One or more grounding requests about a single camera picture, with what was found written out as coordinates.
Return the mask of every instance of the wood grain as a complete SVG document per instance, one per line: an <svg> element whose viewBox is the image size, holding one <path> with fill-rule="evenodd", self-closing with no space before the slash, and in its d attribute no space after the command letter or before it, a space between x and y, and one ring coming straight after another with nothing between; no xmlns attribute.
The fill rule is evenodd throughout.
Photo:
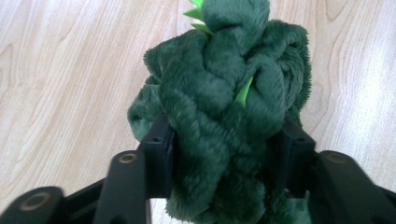
<svg viewBox="0 0 396 224"><path fill-rule="evenodd" d="M65 194L137 146L126 110L143 54L190 29L187 0L0 2L0 211L27 190ZM318 150L342 151L396 190L396 4L273 1L309 32L313 90L302 118ZM176 223L154 201L153 223Z"/></svg>

